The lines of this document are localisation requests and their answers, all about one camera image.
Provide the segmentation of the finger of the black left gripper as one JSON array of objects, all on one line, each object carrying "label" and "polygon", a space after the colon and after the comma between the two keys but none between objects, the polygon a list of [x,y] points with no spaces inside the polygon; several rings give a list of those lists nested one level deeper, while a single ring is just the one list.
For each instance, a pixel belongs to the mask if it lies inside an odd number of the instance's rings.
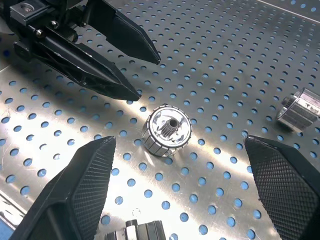
[{"label": "finger of the black left gripper", "polygon": [[117,66],[83,43],[70,40],[77,33],[63,34],[51,27],[18,27],[22,43],[20,56],[37,59],[66,76],[79,86],[96,93],[125,101],[138,101],[140,94]]},{"label": "finger of the black left gripper", "polygon": [[159,53],[147,33],[105,0],[88,0],[83,21],[127,56],[160,63]]}]

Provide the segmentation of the silver metal roller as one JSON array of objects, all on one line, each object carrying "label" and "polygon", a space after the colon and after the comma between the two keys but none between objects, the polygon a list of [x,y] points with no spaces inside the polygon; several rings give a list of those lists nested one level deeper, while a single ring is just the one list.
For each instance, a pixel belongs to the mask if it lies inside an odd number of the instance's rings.
[{"label": "silver metal roller", "polygon": [[138,224],[136,219],[125,222],[125,227],[105,235],[104,240],[166,240],[161,220]]},{"label": "silver metal roller", "polygon": [[190,118],[180,108],[163,104],[145,121],[141,141],[154,156],[170,157],[184,148],[193,133]]},{"label": "silver metal roller", "polygon": [[305,87],[285,97],[281,104],[276,120],[297,133],[320,118],[320,95]]}]

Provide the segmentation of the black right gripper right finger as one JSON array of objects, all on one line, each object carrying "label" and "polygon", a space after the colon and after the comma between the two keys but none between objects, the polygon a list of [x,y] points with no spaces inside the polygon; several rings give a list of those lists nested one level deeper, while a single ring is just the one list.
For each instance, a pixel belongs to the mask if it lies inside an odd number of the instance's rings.
[{"label": "black right gripper right finger", "polygon": [[244,140],[259,200],[282,240],[320,240],[320,172],[294,147]]}]

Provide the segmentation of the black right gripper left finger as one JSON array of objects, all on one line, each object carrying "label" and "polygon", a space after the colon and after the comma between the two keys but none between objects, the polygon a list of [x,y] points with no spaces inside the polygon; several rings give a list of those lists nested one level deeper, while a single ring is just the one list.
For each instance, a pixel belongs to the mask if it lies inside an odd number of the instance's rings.
[{"label": "black right gripper left finger", "polygon": [[114,136],[80,147],[43,188],[14,231],[14,240],[94,240],[115,149]]}]

